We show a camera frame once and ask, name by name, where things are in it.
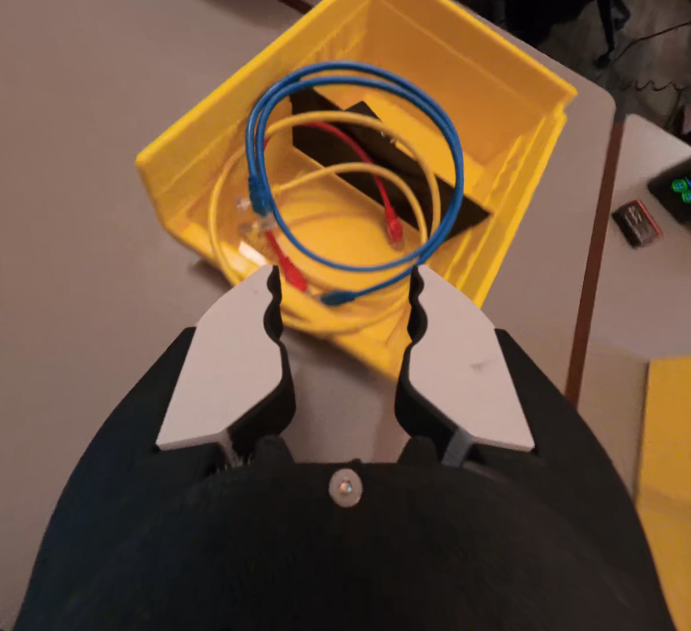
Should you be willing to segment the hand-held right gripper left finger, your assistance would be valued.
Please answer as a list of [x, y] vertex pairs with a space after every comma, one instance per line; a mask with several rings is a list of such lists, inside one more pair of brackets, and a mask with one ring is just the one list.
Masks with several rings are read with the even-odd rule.
[[156, 446], [173, 451], [218, 445], [251, 455], [294, 418], [296, 396], [281, 342], [281, 278], [264, 265], [198, 321]]

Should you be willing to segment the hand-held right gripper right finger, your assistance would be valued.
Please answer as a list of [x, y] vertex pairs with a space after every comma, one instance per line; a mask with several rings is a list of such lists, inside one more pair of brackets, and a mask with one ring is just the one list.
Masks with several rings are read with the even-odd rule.
[[402, 429], [429, 439], [451, 467], [480, 445], [531, 453], [536, 442], [489, 318], [425, 265], [410, 273], [409, 303], [395, 394]]

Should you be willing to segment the yellow plastic bin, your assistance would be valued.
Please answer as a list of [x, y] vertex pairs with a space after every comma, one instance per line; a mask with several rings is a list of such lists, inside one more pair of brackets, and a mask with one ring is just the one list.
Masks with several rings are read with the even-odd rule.
[[675, 627], [690, 629], [690, 358], [652, 361], [636, 508]]
[[231, 285], [394, 380], [410, 267], [481, 306], [575, 89], [450, 0], [322, 0], [137, 156], [160, 223]]

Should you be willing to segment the grey desk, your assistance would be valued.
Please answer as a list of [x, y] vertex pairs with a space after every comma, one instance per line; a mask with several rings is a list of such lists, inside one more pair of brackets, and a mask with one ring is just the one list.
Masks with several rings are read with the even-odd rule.
[[[1, 0], [1, 628], [103, 421], [226, 282], [168, 236], [135, 156], [317, 0]], [[484, 303], [563, 391], [616, 105], [572, 83], [566, 126]], [[394, 385], [283, 339], [299, 460], [398, 457]]]
[[[635, 114], [619, 132], [577, 408], [635, 498], [650, 363], [690, 356], [690, 231], [647, 184], [688, 160], [690, 146]], [[631, 247], [611, 218], [636, 199], [662, 232], [642, 248]]]

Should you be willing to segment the black and red battery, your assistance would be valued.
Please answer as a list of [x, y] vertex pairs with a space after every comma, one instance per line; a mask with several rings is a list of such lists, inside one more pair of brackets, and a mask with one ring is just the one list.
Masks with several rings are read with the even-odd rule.
[[649, 246], [663, 236], [658, 223], [641, 200], [622, 204], [611, 213], [611, 218], [632, 249]]

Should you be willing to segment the black battery charger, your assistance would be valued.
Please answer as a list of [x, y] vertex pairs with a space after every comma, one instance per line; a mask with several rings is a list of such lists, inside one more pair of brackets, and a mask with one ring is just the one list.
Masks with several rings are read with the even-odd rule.
[[652, 177], [647, 188], [678, 224], [690, 229], [690, 159]]

